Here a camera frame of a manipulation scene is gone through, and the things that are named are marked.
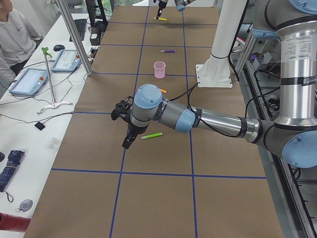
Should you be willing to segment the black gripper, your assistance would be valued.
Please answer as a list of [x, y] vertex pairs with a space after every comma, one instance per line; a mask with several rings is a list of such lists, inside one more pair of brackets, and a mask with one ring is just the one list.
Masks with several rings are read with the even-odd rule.
[[162, 11], [163, 9], [166, 8], [166, 5], [167, 5], [167, 0], [159, 0], [156, 19], [159, 19], [161, 17]]
[[139, 134], [144, 133], [147, 130], [148, 126], [136, 126], [132, 123], [130, 117], [126, 119], [126, 122], [128, 123], [128, 133], [123, 140], [122, 147], [125, 149], [129, 149], [136, 137]]

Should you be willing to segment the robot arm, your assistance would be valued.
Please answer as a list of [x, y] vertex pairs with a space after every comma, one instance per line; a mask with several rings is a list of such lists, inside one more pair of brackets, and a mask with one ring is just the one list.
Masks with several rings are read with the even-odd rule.
[[[175, 0], [175, 5], [178, 11], [183, 11], [185, 6], [195, 2], [196, 0]], [[163, 10], [166, 8], [168, 0], [159, 0], [158, 1], [158, 11], [156, 15], [156, 19], [161, 17]]]
[[233, 138], [244, 138], [298, 168], [317, 164], [317, 3], [314, 0], [258, 0], [253, 32], [257, 38], [281, 40], [280, 109], [274, 121], [232, 116], [232, 82], [226, 65], [230, 44], [246, 9], [245, 0], [226, 0], [211, 56], [197, 65], [198, 91], [194, 98], [210, 110], [184, 105], [163, 97], [153, 84], [139, 87], [132, 104], [116, 105], [112, 119], [128, 124], [123, 147], [146, 131], [151, 121], [187, 133], [198, 127]]

